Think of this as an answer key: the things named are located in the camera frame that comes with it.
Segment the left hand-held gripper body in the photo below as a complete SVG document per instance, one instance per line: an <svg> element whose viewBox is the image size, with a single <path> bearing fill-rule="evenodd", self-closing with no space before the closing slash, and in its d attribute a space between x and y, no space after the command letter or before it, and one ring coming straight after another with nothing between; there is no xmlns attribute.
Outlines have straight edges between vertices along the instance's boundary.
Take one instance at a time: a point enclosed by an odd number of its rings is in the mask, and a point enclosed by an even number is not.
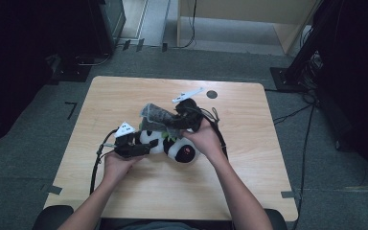
<svg viewBox="0 0 368 230"><path fill-rule="evenodd" d="M138 143L140 133L127 122L121 123L114 137L114 150L125 159L142 156L143 149L148 148L148 146Z"/></svg>

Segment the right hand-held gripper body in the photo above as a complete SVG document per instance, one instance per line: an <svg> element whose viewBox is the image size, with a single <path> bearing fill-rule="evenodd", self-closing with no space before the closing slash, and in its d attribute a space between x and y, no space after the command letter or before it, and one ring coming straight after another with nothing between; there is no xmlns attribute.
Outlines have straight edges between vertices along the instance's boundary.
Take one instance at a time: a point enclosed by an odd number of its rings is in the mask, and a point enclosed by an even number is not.
<svg viewBox="0 0 368 230"><path fill-rule="evenodd" d="M192 96L202 91L203 88L200 87L196 90L181 92L179 96L172 100L174 104L177 104L175 107L176 115L183 118L183 122L177 124L181 124L186 129L191 129L192 131L199 130L203 114L196 102L192 99Z"/></svg>

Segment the grey fluffy cloth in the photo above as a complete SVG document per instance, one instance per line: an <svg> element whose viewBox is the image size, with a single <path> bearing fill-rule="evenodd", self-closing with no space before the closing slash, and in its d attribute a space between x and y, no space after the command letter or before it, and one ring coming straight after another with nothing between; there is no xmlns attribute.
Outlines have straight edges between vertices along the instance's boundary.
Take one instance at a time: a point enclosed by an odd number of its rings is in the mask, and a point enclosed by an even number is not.
<svg viewBox="0 0 368 230"><path fill-rule="evenodd" d="M154 103L147 103L139 113L139 116L142 118L141 129L148 131L159 131L159 132L167 132L172 138L183 137L181 130L168 130L166 125L162 122L162 118L164 115L174 115L170 111L157 106Z"/></svg>

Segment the panda plush toy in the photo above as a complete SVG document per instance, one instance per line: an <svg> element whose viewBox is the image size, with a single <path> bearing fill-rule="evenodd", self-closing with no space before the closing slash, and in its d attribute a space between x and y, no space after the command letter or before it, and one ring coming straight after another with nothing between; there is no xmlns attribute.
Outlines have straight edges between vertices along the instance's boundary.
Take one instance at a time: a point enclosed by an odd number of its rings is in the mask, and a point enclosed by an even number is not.
<svg viewBox="0 0 368 230"><path fill-rule="evenodd" d="M172 138L166 131L143 130L139 141L151 144L150 154L164 153L178 163L191 163L200 155L192 141L185 137Z"/></svg>

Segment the person's left hand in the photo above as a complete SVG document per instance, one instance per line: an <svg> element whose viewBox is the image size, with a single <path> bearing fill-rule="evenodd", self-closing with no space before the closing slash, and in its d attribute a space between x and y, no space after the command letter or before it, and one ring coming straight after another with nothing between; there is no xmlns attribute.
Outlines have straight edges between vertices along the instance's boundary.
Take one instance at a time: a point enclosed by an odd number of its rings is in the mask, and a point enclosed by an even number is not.
<svg viewBox="0 0 368 230"><path fill-rule="evenodd" d="M142 157L123 159L115 152L110 152L104 158L103 183L115 187L131 169L131 167L142 160Z"/></svg>

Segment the person's right hand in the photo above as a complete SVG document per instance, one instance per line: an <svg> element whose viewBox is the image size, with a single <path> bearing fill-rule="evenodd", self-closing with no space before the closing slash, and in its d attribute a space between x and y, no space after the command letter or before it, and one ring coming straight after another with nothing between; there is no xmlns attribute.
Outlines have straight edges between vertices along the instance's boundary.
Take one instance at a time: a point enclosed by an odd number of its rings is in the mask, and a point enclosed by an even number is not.
<svg viewBox="0 0 368 230"><path fill-rule="evenodd" d="M183 130L182 135L192 141L195 144L195 147L210 161L224 156L218 135L206 119L202 120L197 132Z"/></svg>

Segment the person's left leg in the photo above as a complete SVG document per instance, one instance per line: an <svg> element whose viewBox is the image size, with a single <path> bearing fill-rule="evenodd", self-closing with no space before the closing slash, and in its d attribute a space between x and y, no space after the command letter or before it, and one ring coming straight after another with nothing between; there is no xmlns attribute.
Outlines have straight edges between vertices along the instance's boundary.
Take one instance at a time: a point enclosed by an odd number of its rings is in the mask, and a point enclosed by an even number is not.
<svg viewBox="0 0 368 230"><path fill-rule="evenodd" d="M73 213L74 209L68 205L46 207L37 216L32 230L57 230Z"/></svg>

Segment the light wooden furniture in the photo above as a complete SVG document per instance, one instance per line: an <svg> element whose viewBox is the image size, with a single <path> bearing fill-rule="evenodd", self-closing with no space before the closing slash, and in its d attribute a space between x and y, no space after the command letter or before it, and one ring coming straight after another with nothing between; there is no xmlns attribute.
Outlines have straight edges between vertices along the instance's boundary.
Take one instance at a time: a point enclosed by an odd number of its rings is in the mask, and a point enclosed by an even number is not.
<svg viewBox="0 0 368 230"><path fill-rule="evenodd" d="M180 43L182 16L272 23L285 54L322 0L178 0L177 43Z"/></svg>

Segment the dark cabinet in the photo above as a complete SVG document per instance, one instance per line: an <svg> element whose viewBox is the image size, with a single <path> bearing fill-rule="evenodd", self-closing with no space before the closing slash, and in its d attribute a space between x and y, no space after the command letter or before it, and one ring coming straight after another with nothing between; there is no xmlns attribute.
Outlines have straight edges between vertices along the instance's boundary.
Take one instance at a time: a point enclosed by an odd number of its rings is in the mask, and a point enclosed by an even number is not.
<svg viewBox="0 0 368 230"><path fill-rule="evenodd" d="M119 41L126 15L122 0L88 0L101 55L111 55Z"/></svg>

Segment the black metal stand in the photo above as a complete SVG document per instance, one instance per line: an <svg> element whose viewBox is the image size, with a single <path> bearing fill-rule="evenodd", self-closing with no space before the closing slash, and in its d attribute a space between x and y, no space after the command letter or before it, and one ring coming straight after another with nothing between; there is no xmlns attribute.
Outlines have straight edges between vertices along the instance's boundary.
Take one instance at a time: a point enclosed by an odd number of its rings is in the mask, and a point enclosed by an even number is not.
<svg viewBox="0 0 368 230"><path fill-rule="evenodd" d="M271 67L270 73L279 92L307 92L311 88L305 83L305 68L309 65L320 40L332 24L337 25L336 15L345 0L325 0L313 17L313 29L301 50L288 68Z"/></svg>

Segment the black floor base plate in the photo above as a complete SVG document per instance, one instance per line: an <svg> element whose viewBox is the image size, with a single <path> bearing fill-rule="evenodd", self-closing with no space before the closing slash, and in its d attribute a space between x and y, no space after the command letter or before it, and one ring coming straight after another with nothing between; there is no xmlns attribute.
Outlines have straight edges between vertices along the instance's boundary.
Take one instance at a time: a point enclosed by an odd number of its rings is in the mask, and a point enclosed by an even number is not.
<svg viewBox="0 0 368 230"><path fill-rule="evenodd" d="M58 84L60 81L86 82L91 70L89 65L80 64L75 60L64 60L60 56L54 56L51 67L51 84Z"/></svg>

